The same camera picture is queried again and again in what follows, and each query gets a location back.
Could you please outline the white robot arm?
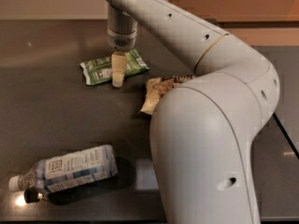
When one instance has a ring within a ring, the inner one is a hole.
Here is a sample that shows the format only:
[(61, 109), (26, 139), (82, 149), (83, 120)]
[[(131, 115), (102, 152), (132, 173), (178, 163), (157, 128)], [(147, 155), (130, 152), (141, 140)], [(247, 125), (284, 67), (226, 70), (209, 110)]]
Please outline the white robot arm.
[(273, 115), (278, 73), (261, 53), (164, 0), (106, 0), (196, 74), (163, 96), (150, 150), (168, 224), (261, 224), (252, 141)]

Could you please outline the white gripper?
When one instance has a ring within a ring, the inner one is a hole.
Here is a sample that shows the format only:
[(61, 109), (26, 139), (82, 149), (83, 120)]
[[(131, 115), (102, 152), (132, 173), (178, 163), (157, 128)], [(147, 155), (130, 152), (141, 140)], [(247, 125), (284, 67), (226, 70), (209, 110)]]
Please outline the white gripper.
[(124, 73), (127, 66), (127, 57), (123, 51), (135, 47), (137, 30), (134, 29), (129, 34), (120, 34), (110, 28), (107, 29), (107, 43), (115, 50), (111, 56), (112, 64), (112, 85), (116, 88), (122, 86)]

